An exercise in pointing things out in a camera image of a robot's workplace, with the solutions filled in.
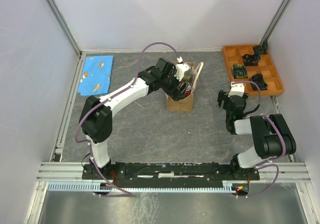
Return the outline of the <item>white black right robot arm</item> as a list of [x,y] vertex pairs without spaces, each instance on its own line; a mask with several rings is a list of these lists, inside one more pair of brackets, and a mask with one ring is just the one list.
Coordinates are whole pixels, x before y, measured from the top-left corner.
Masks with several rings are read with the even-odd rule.
[[217,106],[226,111],[225,124],[232,135],[251,135],[253,146],[233,156],[229,172],[234,179],[242,179],[257,167],[296,152],[296,141],[281,114],[251,116],[245,112],[248,93],[241,95],[220,90]]

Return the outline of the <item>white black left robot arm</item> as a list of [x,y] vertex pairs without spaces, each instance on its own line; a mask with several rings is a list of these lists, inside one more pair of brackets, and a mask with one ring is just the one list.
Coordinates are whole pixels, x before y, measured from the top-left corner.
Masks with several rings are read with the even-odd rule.
[[129,83],[102,97],[89,96],[84,104],[78,131],[86,136],[93,172],[105,179],[110,175],[107,139],[113,131],[113,118],[130,103],[159,89],[174,101],[180,101],[192,91],[194,69],[183,62],[171,63],[160,58],[154,66],[138,73]]

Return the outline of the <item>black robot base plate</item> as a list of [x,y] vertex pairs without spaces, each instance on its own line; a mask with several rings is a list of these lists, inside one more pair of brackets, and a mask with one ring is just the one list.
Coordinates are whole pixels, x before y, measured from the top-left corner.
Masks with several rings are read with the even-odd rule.
[[222,187],[223,181],[260,180],[254,168],[209,163],[116,162],[99,169],[120,188],[207,188]]

